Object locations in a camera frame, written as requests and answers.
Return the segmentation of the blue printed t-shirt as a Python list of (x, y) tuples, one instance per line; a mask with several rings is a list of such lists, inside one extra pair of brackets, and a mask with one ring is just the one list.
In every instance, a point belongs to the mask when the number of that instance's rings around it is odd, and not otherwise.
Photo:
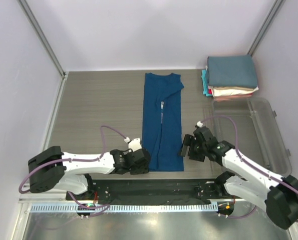
[(181, 75), (145, 74), (142, 143), (152, 172), (182, 172)]

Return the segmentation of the clear plastic bin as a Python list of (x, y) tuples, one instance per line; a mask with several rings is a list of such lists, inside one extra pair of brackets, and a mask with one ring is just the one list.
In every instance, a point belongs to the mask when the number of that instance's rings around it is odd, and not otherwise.
[(212, 102), (213, 115), (230, 117), (213, 120), (213, 134), (219, 141), (235, 144), (238, 149), (260, 166), (284, 177), (292, 172), (289, 150), (286, 149), (269, 101), (251, 97)]

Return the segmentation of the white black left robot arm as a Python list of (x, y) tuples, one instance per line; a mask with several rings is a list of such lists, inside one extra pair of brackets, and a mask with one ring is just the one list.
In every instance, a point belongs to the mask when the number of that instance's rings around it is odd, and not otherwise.
[(52, 146), (28, 161), (29, 192), (39, 194), (57, 189), (89, 200), (97, 191), (91, 174), (146, 174), (150, 159), (149, 152), (140, 146), (104, 149), (100, 154), (75, 154)]

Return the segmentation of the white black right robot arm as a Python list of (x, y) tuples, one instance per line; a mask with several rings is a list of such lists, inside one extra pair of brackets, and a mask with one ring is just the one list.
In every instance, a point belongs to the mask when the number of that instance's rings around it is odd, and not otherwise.
[(283, 177), (260, 166), (233, 144), (217, 138), (205, 126), (197, 126), (184, 137), (179, 154), (203, 162), (206, 158), (227, 170), (214, 180), (220, 198), (235, 196), (266, 212), (279, 228), (298, 223), (298, 180)]

